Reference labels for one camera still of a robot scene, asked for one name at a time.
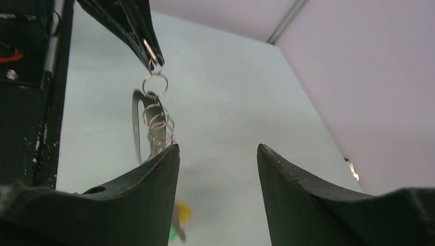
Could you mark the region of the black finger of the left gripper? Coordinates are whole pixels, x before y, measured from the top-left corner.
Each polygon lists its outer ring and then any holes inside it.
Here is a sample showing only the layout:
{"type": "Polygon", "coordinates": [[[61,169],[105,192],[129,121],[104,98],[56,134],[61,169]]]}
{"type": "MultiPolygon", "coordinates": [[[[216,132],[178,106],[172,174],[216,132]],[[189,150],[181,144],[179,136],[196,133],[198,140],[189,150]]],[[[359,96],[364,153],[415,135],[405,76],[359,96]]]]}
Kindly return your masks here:
{"type": "Polygon", "coordinates": [[[149,69],[163,66],[163,58],[154,32],[148,0],[78,0],[95,20],[124,42],[149,69]]]}

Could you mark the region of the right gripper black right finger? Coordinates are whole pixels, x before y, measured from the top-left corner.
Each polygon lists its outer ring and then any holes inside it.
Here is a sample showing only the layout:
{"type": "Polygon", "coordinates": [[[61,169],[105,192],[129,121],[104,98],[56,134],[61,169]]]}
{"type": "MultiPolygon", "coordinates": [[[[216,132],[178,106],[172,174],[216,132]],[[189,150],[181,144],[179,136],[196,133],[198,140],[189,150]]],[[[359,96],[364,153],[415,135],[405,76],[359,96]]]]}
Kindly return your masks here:
{"type": "Polygon", "coordinates": [[[434,245],[434,189],[381,196],[325,181],[267,145],[257,153],[272,245],[434,245]]]}

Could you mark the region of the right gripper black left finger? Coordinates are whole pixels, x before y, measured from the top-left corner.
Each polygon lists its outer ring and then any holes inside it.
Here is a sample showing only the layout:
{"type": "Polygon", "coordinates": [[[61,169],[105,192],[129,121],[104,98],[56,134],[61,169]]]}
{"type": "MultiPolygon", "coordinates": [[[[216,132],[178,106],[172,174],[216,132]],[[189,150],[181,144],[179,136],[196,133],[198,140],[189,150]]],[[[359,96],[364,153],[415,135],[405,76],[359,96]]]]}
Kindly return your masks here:
{"type": "Polygon", "coordinates": [[[83,194],[1,187],[1,245],[167,245],[180,149],[83,194]]]}

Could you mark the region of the silver key with yellow tag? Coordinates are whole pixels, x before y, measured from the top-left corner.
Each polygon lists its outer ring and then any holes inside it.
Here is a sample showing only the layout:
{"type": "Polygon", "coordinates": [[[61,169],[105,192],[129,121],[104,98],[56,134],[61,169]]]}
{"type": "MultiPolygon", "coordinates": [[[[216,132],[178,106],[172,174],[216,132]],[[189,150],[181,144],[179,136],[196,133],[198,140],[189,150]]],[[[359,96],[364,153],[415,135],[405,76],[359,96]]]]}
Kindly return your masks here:
{"type": "Polygon", "coordinates": [[[179,208],[174,204],[173,211],[172,211],[172,221],[171,225],[173,225],[177,232],[178,232],[178,238],[181,240],[181,242],[186,242],[186,233],[185,230],[182,228],[181,223],[179,221],[179,208]]]}

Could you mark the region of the green key tag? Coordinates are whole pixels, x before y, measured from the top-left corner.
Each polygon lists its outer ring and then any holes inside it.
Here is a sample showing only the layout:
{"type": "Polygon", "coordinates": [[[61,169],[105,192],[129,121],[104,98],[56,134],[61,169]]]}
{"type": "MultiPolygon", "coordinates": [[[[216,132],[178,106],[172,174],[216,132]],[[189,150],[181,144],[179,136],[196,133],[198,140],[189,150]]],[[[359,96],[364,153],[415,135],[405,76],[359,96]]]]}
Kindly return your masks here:
{"type": "Polygon", "coordinates": [[[173,225],[171,225],[168,243],[174,242],[175,240],[177,240],[177,238],[178,238],[178,232],[176,228],[173,225]]]}

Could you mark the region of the yellow key tag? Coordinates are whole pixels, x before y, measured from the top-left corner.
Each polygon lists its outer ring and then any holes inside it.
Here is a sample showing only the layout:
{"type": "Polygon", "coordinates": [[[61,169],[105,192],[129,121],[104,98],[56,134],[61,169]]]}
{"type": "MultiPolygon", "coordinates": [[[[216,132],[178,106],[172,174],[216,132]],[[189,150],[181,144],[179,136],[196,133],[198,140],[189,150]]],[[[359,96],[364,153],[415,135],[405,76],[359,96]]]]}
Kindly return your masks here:
{"type": "Polygon", "coordinates": [[[187,203],[176,200],[175,205],[179,208],[179,221],[181,224],[188,224],[192,220],[192,208],[187,203]]]}

